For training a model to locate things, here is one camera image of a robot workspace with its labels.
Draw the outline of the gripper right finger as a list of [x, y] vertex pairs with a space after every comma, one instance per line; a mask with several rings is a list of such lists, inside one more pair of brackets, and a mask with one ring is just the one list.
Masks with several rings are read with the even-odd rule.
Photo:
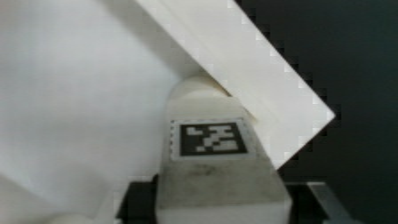
[[283, 186], [292, 201], [287, 224], [363, 224], [324, 182], [285, 182]]

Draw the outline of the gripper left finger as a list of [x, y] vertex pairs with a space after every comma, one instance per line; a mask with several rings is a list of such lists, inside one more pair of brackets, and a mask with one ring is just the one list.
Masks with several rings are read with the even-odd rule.
[[156, 182], [131, 182], [115, 213], [95, 224], [157, 224], [154, 201]]

